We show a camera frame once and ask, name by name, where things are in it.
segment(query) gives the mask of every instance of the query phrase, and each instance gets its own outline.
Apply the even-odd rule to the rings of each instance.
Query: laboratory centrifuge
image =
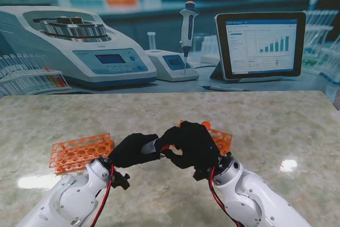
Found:
[[[44,54],[67,81],[91,88],[157,79],[137,42],[98,14],[68,7],[0,6],[0,53]]]

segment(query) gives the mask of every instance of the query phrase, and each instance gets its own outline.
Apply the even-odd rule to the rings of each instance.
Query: tablet stand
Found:
[[[215,67],[210,78],[213,79],[213,80],[222,81],[222,82],[229,82],[229,83],[268,82],[268,81],[278,81],[278,80],[283,79],[283,77],[258,77],[258,78],[242,78],[242,79],[224,80],[223,74],[222,74],[221,61],[218,62],[217,66]]]

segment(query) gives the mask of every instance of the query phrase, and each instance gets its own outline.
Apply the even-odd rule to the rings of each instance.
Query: black glove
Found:
[[[124,138],[124,140],[110,153],[108,158],[116,167],[130,167],[132,165],[159,159],[159,152],[152,154],[141,153],[143,145],[155,140],[156,138],[158,138],[156,134],[131,134]]]
[[[175,145],[183,155],[162,150],[165,145]],[[220,152],[204,125],[184,121],[180,127],[172,127],[156,140],[156,150],[161,151],[176,166],[185,169],[194,166],[206,170],[219,163]]]

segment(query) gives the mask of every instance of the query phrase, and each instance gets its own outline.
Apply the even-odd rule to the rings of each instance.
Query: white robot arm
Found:
[[[225,197],[228,215],[245,227],[311,227],[259,175],[245,170],[231,155],[213,182]]]
[[[88,164],[87,171],[86,175],[67,175],[60,180],[17,227],[83,226],[98,205],[97,193],[108,186],[111,177],[110,166],[103,158]],[[128,175],[115,171],[113,178],[114,188],[126,190],[130,186]],[[227,214],[245,227],[311,227],[259,175],[245,170],[231,154],[222,158],[211,181],[225,197]]]
[[[93,160],[87,166],[87,174],[62,178],[16,227],[72,227],[83,226],[98,206],[97,194],[110,181],[110,165],[104,158]],[[112,186],[130,185],[127,179],[115,171]]]

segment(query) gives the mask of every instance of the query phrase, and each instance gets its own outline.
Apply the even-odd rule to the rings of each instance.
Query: display screen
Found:
[[[169,62],[171,65],[180,65],[181,62],[178,60],[178,58],[170,58]]]
[[[102,54],[96,55],[96,57],[102,64],[126,63],[119,54]]]
[[[233,74],[293,71],[297,19],[226,21]]]

